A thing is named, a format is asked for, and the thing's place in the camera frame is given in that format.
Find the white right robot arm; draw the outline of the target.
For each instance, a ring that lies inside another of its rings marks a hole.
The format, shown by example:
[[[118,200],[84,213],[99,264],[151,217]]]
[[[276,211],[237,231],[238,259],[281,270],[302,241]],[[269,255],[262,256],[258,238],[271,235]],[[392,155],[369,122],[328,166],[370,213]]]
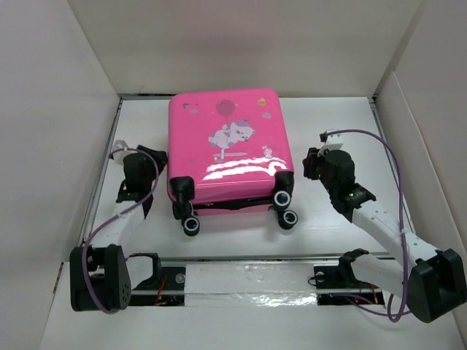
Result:
[[[400,298],[424,323],[466,303],[461,256],[453,249],[442,251],[403,229],[375,195],[355,181],[355,164],[349,153],[312,147],[303,166],[304,177],[323,184],[332,207],[398,262],[390,267],[365,249],[346,252],[333,274],[340,287],[375,284]]]

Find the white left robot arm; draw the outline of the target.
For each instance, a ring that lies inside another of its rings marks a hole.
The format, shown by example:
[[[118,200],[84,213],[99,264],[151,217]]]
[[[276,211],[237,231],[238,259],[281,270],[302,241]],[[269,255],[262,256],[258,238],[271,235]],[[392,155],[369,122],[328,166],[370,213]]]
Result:
[[[70,303],[74,311],[115,314],[126,309],[140,284],[155,289],[163,281],[158,254],[130,253],[128,243],[153,204],[166,152],[116,141],[109,159],[123,169],[112,216],[69,255]]]

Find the pink hard-shell suitcase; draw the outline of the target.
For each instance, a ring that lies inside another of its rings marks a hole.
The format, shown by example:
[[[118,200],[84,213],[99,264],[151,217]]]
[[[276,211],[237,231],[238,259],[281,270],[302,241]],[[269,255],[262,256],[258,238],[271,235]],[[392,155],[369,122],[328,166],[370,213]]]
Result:
[[[196,236],[202,215],[273,210],[292,229],[294,166],[277,93],[267,87],[180,93],[168,108],[167,193]]]

